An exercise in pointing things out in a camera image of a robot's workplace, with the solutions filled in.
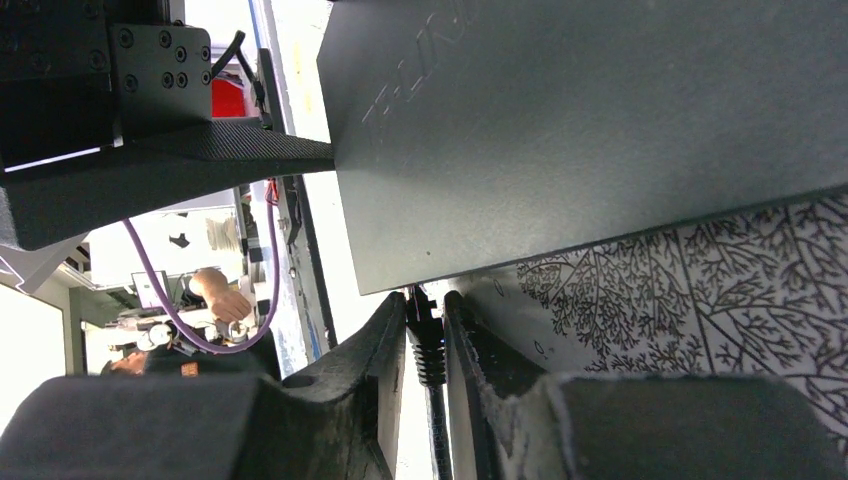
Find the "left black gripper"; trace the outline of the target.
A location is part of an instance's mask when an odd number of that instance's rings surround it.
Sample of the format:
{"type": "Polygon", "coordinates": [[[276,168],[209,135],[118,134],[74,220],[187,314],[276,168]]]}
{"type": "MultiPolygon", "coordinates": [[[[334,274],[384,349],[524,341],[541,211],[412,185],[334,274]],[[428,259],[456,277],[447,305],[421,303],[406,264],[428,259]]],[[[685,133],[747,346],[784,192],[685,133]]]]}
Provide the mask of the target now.
{"type": "Polygon", "coordinates": [[[130,141],[2,174],[2,245],[34,251],[240,184],[334,170],[326,142],[249,121],[187,128],[211,119],[211,81],[209,34],[186,25],[182,1],[2,2],[2,169],[130,141]]]}

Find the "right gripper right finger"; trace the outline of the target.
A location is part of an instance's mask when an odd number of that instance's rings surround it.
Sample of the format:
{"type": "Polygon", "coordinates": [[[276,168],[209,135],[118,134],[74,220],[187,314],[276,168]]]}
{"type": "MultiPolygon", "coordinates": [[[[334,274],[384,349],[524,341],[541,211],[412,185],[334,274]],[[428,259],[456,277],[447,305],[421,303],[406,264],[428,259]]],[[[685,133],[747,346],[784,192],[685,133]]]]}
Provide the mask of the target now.
{"type": "Polygon", "coordinates": [[[774,377],[548,372],[444,299],[458,479],[843,479],[825,427],[774,377]]]}

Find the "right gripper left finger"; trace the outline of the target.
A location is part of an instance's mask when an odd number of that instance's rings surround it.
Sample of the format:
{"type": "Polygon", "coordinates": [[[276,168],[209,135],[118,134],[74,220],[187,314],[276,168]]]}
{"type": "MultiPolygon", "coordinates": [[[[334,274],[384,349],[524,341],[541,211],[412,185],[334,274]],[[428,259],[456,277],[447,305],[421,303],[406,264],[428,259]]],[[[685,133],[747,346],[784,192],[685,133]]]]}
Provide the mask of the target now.
{"type": "Polygon", "coordinates": [[[391,479],[406,301],[281,381],[252,374],[66,376],[1,437],[5,479],[391,479]]]}

